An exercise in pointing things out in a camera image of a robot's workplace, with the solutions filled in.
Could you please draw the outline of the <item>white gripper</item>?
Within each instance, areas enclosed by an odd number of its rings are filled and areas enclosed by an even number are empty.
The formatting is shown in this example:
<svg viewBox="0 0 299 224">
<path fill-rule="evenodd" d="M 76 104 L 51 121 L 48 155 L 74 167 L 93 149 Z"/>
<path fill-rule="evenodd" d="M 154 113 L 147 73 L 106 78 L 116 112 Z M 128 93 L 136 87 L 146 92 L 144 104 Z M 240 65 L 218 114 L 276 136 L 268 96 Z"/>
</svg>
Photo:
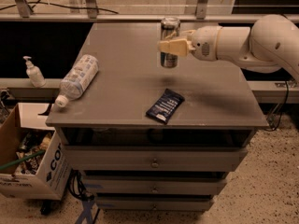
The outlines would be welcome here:
<svg viewBox="0 0 299 224">
<path fill-rule="evenodd" d="M 197 30 L 172 32 L 158 43 L 158 50 L 179 57 L 191 53 L 200 61 L 216 61 L 220 31 L 221 26 L 204 26 Z"/>
</svg>

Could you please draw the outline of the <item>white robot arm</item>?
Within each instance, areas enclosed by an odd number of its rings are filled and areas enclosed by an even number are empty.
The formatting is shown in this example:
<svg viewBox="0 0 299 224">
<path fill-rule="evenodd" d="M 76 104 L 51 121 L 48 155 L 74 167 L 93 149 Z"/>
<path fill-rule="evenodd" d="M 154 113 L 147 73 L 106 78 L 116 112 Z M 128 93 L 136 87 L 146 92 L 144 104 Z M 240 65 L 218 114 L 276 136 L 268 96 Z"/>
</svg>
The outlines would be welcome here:
<svg viewBox="0 0 299 224">
<path fill-rule="evenodd" d="M 163 53 L 200 61 L 227 61 L 258 73 L 286 70 L 299 81 L 299 28 L 281 15 L 266 15 L 252 27 L 204 26 L 158 43 Z"/>
</svg>

